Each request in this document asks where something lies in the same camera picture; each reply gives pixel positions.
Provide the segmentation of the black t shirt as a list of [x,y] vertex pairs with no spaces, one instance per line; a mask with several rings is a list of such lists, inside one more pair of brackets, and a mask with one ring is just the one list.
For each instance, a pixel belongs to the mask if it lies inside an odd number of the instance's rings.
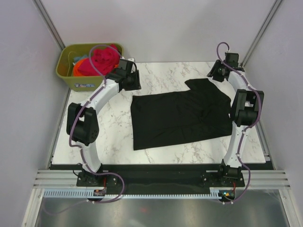
[[208,79],[190,79],[185,84],[186,91],[133,96],[134,150],[231,135],[231,99]]

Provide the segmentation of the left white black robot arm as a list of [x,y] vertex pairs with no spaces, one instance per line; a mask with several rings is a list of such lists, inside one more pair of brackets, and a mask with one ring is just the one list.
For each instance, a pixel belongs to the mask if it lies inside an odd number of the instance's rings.
[[99,186],[104,181],[104,175],[99,171],[101,161],[96,146],[99,134],[98,114],[121,90],[141,89],[139,70],[134,58],[121,58],[118,67],[102,79],[100,86],[86,100],[78,104],[71,103],[67,112],[69,146],[80,149],[82,167],[89,172],[87,180],[93,186]]

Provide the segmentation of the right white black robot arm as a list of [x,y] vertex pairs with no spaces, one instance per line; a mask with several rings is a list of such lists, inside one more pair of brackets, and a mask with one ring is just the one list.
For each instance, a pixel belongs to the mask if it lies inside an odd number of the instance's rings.
[[259,122],[264,92],[256,90],[247,80],[244,69],[239,67],[239,55],[226,52],[225,59],[216,60],[208,77],[218,82],[228,81],[235,97],[231,106],[232,135],[226,155],[217,174],[222,186],[239,182],[242,178],[241,160],[250,130]]

